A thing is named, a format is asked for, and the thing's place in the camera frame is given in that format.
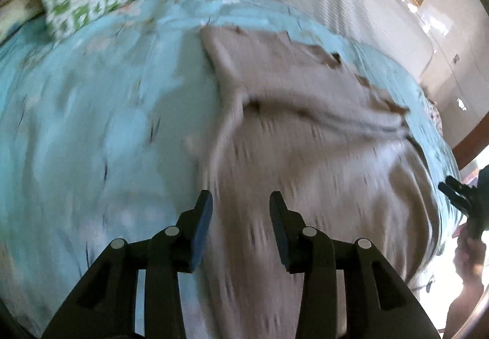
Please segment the person's right hand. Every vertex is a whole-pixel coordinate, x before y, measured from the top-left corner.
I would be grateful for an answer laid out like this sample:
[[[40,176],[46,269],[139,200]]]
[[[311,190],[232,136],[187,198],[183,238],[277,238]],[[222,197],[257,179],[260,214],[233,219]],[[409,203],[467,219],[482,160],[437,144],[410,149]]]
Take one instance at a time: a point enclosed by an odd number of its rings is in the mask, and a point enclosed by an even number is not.
[[[469,235],[467,223],[462,224],[456,234],[458,242],[453,259],[456,272],[463,284],[481,284],[487,246],[481,239]]]

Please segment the person's right forearm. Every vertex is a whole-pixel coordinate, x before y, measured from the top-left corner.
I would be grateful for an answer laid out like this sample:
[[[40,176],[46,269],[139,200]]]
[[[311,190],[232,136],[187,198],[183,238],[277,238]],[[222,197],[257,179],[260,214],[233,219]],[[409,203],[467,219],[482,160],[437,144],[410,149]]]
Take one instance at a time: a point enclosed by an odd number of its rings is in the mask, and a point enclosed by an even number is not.
[[[465,324],[484,292],[480,278],[466,280],[459,296],[448,309],[443,339],[452,338]]]

